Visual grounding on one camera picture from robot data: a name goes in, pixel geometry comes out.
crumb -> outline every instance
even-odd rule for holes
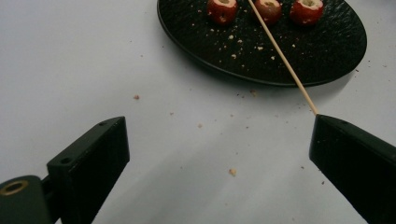
[[[230,170],[228,171],[228,173],[229,173],[230,175],[232,175],[232,176],[236,176],[236,170],[235,170],[235,169],[230,169]]]
[[[254,97],[257,96],[257,92],[256,92],[255,90],[250,90],[250,93],[251,93]]]

white tabletop surface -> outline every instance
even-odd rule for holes
[[[396,1],[347,2],[366,54],[308,93],[395,146]],[[125,116],[132,158],[93,223],[366,223],[308,159],[315,117],[298,89],[203,69],[156,6],[0,1],[0,182],[45,177],[93,125]]]

black plate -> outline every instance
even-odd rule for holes
[[[305,86],[336,80],[356,68],[367,48],[359,16],[344,0],[324,0],[323,16],[313,27],[289,19],[292,0],[269,27],[277,44]],[[158,0],[165,32],[193,59],[222,73],[269,85],[295,82],[254,18],[248,0],[238,0],[233,24],[221,27],[206,16],[207,0]]]

